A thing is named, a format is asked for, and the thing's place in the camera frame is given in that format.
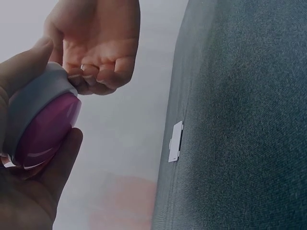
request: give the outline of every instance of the dark gray fabric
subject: dark gray fabric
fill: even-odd
[[[189,1],[153,230],[307,229],[306,74],[307,1]]]

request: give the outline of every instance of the white background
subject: white background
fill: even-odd
[[[0,7],[0,61],[42,35],[56,0],[7,0]],[[87,230],[91,197],[108,173],[156,182],[175,42],[187,0],[140,0],[141,37],[132,81],[110,96],[85,96],[84,141],[64,189],[55,230]]]

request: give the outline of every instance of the palm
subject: palm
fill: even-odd
[[[138,1],[73,1],[60,1],[47,20],[47,33],[56,37],[58,31],[62,36],[57,37],[52,59],[63,61],[70,75],[92,75],[102,81],[103,86],[87,84],[93,93],[113,92],[128,83],[133,74],[140,33]],[[108,92],[100,92],[105,86]]]
[[[22,177],[26,176],[25,171],[13,170],[17,175],[12,175],[7,169],[0,172],[1,183],[4,185],[1,197],[7,207],[5,213],[1,214],[6,217],[1,225],[5,226],[7,222],[9,227],[4,229],[52,229],[57,211],[56,200],[40,180],[24,180]],[[15,210],[18,212],[12,221],[10,213]]]

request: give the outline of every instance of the white tag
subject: white tag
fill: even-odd
[[[178,157],[180,154],[179,150],[180,150],[180,144],[181,144],[182,130],[183,130],[183,122],[179,121],[173,127],[173,135],[169,143],[168,162],[178,161]]]

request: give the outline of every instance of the pink device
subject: pink device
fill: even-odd
[[[77,95],[62,66],[49,62],[10,99],[3,152],[13,164],[31,169],[54,156],[79,115]]]

